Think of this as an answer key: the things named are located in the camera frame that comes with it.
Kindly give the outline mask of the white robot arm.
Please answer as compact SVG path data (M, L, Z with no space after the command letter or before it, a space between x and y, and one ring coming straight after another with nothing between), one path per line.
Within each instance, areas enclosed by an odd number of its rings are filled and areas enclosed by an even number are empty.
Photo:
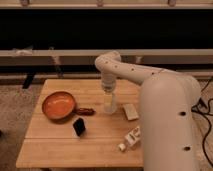
M128 64L117 51L98 56L101 85L111 93L118 77L140 86L140 137L144 171L199 171L191 108L201 97L197 79L180 72Z

